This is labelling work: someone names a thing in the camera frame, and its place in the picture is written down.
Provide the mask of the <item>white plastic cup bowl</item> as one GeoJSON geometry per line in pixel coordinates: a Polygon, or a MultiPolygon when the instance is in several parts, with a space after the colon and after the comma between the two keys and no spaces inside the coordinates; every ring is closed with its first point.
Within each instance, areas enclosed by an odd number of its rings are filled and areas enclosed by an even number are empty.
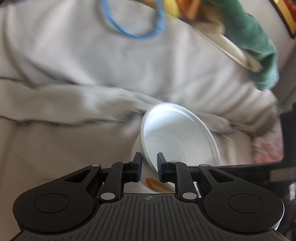
{"type": "Polygon", "coordinates": [[[162,103],[144,115],[132,154],[142,153],[141,184],[149,192],[173,192],[175,185],[159,181],[157,154],[167,161],[187,166],[219,165],[220,153],[214,137],[203,121],[176,104],[162,103]]]}

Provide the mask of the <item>pink floral blanket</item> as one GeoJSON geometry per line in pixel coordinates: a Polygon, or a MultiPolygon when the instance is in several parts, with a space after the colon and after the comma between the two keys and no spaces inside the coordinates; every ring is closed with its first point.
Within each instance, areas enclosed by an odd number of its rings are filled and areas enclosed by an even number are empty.
{"type": "Polygon", "coordinates": [[[284,147],[279,119],[264,135],[252,141],[252,151],[255,163],[278,162],[283,159],[284,147]]]}

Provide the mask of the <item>grey bed sheet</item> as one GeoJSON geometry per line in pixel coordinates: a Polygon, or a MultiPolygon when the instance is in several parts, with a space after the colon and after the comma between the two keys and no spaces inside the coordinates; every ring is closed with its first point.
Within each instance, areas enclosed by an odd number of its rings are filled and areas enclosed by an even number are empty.
{"type": "Polygon", "coordinates": [[[201,118],[224,164],[251,163],[250,138],[279,127],[275,97],[182,21],[128,39],[98,1],[1,5],[1,217],[24,191],[132,153],[140,122],[170,102],[201,118]]]}

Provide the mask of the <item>green towel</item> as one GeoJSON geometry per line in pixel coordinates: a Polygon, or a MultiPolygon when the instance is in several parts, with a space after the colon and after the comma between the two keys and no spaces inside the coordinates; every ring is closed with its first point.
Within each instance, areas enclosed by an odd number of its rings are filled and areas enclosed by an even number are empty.
{"type": "Polygon", "coordinates": [[[263,67],[250,73],[258,90],[270,90],[278,83],[278,51],[259,21],[246,13],[239,1],[207,1],[220,9],[225,37],[254,57],[263,67]]]}

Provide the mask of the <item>yellow duck plush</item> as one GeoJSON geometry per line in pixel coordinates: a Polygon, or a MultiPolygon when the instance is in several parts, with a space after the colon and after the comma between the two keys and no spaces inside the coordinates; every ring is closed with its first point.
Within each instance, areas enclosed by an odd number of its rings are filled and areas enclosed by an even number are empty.
{"type": "Polygon", "coordinates": [[[194,20],[200,8],[201,0],[165,0],[163,5],[165,12],[170,16],[194,20]]]}

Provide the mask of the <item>red gold framed picture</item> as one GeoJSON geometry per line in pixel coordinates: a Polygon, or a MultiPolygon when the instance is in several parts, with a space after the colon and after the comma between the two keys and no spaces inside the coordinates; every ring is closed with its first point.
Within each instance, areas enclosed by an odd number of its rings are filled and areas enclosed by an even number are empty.
{"type": "Polygon", "coordinates": [[[295,38],[296,3],[295,0],[270,0],[286,26],[290,37],[295,38]]]}

